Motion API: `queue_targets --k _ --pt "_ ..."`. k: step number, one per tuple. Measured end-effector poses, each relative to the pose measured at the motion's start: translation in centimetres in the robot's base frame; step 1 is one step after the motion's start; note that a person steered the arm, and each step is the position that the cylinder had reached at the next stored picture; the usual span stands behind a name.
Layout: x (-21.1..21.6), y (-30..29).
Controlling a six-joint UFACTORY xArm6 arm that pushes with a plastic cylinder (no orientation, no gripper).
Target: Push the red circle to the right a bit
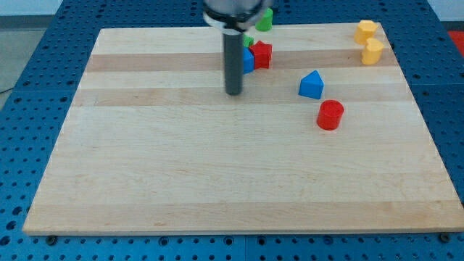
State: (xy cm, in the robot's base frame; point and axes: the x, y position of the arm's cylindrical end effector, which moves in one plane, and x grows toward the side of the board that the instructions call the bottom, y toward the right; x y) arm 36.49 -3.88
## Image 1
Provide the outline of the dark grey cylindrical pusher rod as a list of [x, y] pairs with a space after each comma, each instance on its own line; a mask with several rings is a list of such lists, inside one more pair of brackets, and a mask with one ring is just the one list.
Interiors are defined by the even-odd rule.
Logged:
[[225, 92], [238, 96], [243, 88], [243, 34], [223, 34]]

